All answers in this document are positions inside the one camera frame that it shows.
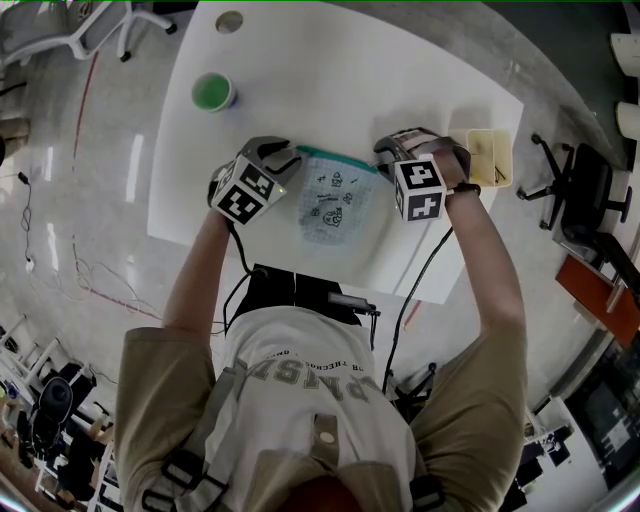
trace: plastic bag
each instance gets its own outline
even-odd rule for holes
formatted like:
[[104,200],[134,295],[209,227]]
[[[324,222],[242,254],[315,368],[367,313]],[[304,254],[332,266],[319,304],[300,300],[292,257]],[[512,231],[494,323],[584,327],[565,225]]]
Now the plastic bag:
[[309,155],[298,208],[302,236],[323,245],[344,244],[367,216],[377,170],[308,146],[297,149]]

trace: office chair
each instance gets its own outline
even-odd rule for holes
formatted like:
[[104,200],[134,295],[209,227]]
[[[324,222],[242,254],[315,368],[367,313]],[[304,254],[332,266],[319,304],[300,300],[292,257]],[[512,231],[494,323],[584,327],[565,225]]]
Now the office chair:
[[531,136],[531,141],[542,145],[554,180],[550,186],[532,194],[526,194],[519,188],[517,196],[525,201],[555,196],[551,219],[548,223],[540,222],[540,228],[546,230],[553,229],[560,207],[566,202],[560,221],[566,239],[594,250],[598,255],[597,260],[610,262],[640,308],[640,273],[616,238],[610,233],[598,231],[607,210],[619,211],[620,222],[627,220],[633,193],[631,187],[627,188],[624,201],[610,201],[613,171],[595,149],[587,144],[580,144],[575,152],[574,163],[574,148],[563,144],[562,149],[568,155],[564,169],[560,171],[547,143],[536,133]]
[[76,59],[92,57],[109,36],[120,29],[116,54],[122,62],[131,58],[127,39],[133,23],[142,19],[167,34],[177,27],[162,16],[132,2],[17,2],[0,14],[0,71],[12,62],[26,62],[32,55],[68,46]]

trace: green liquid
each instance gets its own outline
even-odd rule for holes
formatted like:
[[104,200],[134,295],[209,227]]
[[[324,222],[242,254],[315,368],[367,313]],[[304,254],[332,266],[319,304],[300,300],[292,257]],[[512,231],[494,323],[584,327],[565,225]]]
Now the green liquid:
[[193,102],[203,110],[213,110],[229,96],[231,86],[226,78],[214,75],[203,79],[193,90]]

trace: green cup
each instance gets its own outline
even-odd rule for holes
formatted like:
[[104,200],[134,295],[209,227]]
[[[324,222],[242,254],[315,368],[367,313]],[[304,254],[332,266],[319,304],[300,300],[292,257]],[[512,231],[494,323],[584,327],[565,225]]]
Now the green cup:
[[207,112],[219,112],[229,108],[236,100],[236,89],[222,73],[205,73],[191,89],[193,104]]

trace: hole in table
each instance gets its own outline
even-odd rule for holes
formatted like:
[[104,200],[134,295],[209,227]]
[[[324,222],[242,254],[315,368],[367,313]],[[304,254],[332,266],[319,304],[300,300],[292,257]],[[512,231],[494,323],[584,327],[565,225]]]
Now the hole in table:
[[221,34],[233,34],[242,26],[242,14],[238,11],[223,12],[216,20],[216,30]]

